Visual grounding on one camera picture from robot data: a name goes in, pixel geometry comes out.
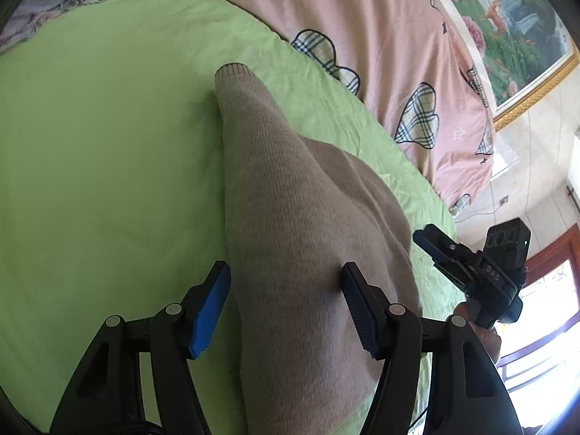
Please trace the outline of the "person's right hand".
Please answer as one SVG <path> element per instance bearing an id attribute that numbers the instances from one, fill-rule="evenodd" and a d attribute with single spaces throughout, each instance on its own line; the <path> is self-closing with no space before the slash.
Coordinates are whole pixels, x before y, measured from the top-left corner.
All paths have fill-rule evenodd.
<path id="1" fill-rule="evenodd" d="M 466 302 L 460 302 L 453 310 L 454 315 L 463 317 L 475 332 L 480 343 L 485 348 L 494 364 L 497 364 L 500 359 L 501 338 L 491 329 L 486 329 L 476 325 L 472 319 L 469 307 Z"/>

